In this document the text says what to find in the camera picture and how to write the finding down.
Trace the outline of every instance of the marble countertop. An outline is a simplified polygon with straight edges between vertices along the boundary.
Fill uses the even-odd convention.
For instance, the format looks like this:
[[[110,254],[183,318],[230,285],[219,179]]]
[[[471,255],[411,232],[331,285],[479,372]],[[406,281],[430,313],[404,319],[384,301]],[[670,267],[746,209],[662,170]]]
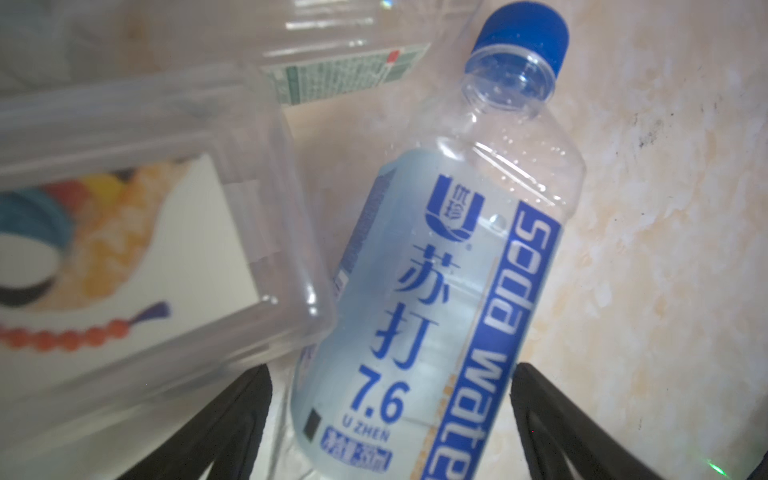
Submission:
[[[746,478],[768,449],[768,4],[550,3],[571,29],[550,108],[588,175],[521,361],[663,477]],[[286,112],[329,267],[392,160],[397,88]],[[529,478],[516,428],[505,404],[477,478]]]

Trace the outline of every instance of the clear plastic bottle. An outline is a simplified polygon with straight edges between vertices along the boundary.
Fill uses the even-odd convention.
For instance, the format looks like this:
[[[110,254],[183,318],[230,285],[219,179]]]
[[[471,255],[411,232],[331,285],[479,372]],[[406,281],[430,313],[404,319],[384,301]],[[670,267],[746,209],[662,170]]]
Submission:
[[[497,10],[460,85],[379,172],[305,349],[296,440],[333,480],[471,478],[585,168],[545,102],[568,46],[549,7]]]
[[[432,43],[457,32],[479,3],[52,1],[55,30],[66,45],[72,81],[244,60],[270,78],[285,105],[399,80]]]

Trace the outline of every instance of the soda water bottle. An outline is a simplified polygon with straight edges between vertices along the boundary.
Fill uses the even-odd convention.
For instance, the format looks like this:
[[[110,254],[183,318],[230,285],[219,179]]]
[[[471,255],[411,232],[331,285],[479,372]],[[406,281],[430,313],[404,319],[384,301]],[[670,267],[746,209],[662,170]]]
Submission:
[[[497,10],[373,182],[335,278],[339,325],[294,378],[296,440],[323,475],[477,469],[584,179],[545,106],[567,46],[549,7]]]

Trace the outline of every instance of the brand logo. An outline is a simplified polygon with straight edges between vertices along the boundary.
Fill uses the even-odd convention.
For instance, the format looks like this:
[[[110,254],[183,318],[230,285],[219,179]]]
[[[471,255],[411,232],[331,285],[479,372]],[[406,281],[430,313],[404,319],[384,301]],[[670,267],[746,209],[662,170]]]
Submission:
[[[475,231],[485,197],[458,182],[452,184],[451,177],[438,177],[425,216],[429,228],[440,237],[463,242]]]

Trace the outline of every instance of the blue label stripe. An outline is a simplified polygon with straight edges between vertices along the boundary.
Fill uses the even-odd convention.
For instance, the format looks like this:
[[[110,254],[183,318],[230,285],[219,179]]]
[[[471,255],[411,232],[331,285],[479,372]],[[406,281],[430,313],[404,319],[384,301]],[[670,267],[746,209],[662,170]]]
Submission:
[[[340,267],[347,275],[351,274],[355,268],[362,245],[366,242],[366,238],[368,238],[373,222],[376,220],[376,215],[379,213],[379,208],[382,206],[396,171],[397,169],[393,168],[386,174],[376,177],[376,180],[373,182],[373,187],[371,187],[371,191],[368,194],[366,204],[362,207],[360,217],[357,219],[355,229],[352,231],[352,236],[349,238],[341,258]]]
[[[422,480],[472,478],[557,245],[560,225],[520,202]]]

